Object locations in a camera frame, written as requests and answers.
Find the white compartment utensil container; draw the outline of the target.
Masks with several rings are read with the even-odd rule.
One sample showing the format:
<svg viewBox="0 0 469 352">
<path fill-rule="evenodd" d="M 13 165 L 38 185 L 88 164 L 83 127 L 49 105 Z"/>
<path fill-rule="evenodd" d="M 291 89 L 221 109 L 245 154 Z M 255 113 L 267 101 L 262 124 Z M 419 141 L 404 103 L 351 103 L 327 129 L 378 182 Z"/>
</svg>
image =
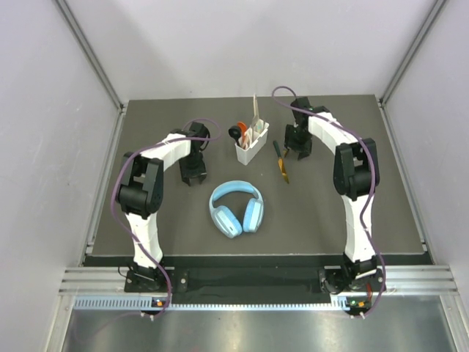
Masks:
<svg viewBox="0 0 469 352">
<path fill-rule="evenodd" d="M 264 147 L 267 143 L 268 128 L 270 125 L 266 122 L 265 128 L 262 133 L 259 134 L 256 141 L 249 147 L 247 150 L 244 150 L 242 147 L 238 147 L 234 144 L 236 150 L 237 160 L 244 166 L 247 166 L 252 159 L 258 154 L 258 152 Z"/>
</svg>

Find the small silver fork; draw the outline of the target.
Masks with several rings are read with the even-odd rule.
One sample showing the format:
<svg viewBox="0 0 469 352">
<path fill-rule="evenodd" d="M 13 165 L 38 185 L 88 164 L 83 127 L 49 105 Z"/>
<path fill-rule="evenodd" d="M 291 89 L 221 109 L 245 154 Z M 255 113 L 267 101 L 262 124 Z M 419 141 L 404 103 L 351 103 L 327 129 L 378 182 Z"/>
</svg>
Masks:
<svg viewBox="0 0 469 352">
<path fill-rule="evenodd" d="M 265 128 L 265 122 L 262 119 L 258 119 L 255 125 L 255 131 L 257 133 L 262 133 Z"/>
</svg>

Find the white spoon horizontal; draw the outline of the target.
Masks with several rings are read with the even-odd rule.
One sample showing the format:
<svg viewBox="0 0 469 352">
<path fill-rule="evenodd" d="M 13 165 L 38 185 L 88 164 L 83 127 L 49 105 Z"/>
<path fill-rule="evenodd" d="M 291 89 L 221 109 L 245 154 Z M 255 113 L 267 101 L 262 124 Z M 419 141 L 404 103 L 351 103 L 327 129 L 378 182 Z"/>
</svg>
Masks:
<svg viewBox="0 0 469 352">
<path fill-rule="evenodd" d="M 257 137 L 259 136 L 259 132 L 257 130 L 257 127 L 254 126 L 254 127 L 250 127 L 247 131 L 246 131 L 246 136 L 247 136 L 247 146 L 248 147 L 251 147 L 251 145 L 256 141 Z"/>
</svg>

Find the white spoon vertical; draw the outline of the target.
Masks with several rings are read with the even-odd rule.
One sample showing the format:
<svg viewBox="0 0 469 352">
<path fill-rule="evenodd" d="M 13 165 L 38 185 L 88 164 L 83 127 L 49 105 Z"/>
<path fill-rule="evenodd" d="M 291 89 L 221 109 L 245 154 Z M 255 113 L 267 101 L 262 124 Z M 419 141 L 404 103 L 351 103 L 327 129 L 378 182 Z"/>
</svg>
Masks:
<svg viewBox="0 0 469 352">
<path fill-rule="evenodd" d="M 250 147 L 250 144 L 251 144 L 251 135 L 249 133 L 245 133 L 243 137 L 242 148 L 244 150 L 247 150 Z"/>
</svg>

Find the knife with beige handle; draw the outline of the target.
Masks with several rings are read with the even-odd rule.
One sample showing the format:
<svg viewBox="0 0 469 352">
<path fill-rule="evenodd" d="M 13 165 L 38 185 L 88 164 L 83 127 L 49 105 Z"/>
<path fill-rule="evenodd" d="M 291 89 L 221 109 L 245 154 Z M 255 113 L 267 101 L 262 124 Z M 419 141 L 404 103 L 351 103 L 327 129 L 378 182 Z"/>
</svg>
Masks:
<svg viewBox="0 0 469 352">
<path fill-rule="evenodd" d="M 253 95 L 253 119 L 251 121 L 251 127 L 255 128 L 256 124 L 259 121 L 259 106 L 258 106 L 258 101 L 257 101 L 257 96 L 256 94 Z"/>
</svg>

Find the black ladle spoon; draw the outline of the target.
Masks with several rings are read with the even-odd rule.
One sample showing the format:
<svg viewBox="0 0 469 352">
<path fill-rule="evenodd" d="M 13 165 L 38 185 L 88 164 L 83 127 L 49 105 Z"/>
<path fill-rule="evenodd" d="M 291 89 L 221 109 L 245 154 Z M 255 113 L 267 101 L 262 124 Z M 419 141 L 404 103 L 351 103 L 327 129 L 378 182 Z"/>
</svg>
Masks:
<svg viewBox="0 0 469 352">
<path fill-rule="evenodd" d="M 243 136 L 241 128 L 238 125 L 233 125 L 232 127 L 229 128 L 228 134 L 231 138 L 234 139 L 235 144 L 239 147 L 240 140 L 242 139 L 242 136 Z"/>
</svg>

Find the orange plastic spoon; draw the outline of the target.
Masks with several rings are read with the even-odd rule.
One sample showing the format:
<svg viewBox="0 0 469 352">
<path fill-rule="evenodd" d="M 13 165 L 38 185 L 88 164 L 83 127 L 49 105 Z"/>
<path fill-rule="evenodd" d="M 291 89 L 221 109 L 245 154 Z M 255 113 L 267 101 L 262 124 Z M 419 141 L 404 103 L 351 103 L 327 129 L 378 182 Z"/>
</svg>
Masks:
<svg viewBox="0 0 469 352">
<path fill-rule="evenodd" d="M 244 122 L 241 122 L 241 121 L 237 122 L 237 126 L 238 126 L 238 128 L 240 129 L 240 132 L 241 132 L 241 144 L 243 144 L 244 141 L 245 141 L 245 133 L 246 133 L 246 131 L 247 131 L 248 128 L 247 128 L 247 125 L 246 125 Z"/>
</svg>

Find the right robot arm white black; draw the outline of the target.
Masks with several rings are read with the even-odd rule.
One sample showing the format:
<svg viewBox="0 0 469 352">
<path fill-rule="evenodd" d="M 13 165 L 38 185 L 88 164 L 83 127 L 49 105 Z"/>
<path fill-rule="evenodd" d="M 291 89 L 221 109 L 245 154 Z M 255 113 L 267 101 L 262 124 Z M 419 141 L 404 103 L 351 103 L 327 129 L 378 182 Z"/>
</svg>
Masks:
<svg viewBox="0 0 469 352">
<path fill-rule="evenodd" d="M 374 190 L 379 184 L 376 143 L 346 131 L 327 108 L 311 106 L 306 97 L 295 98 L 290 108 L 295 123 L 285 129 L 284 154 L 293 151 L 298 160 L 304 159 L 311 155 L 312 139 L 318 138 L 333 153 L 333 185 L 344 203 L 344 264 L 340 272 L 326 274 L 322 286 L 332 294 L 348 288 L 359 290 L 377 273 L 369 228 Z"/>
</svg>

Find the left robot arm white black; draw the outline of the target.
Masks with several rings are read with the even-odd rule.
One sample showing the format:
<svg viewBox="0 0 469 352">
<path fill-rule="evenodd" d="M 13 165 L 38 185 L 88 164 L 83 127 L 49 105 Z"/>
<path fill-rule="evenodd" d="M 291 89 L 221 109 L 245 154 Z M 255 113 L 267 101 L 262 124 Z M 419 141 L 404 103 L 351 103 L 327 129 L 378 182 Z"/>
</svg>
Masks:
<svg viewBox="0 0 469 352">
<path fill-rule="evenodd" d="M 114 204 L 121 207 L 134 243 L 128 264 L 125 292 L 151 293 L 170 282 L 161 266 L 163 251 L 158 239 L 157 217 L 163 201 L 164 172 L 179 164 L 183 183 L 202 183 L 207 170 L 202 152 L 211 140 L 209 129 L 199 120 L 173 130 L 162 142 L 138 153 L 126 153 L 114 186 Z"/>
</svg>

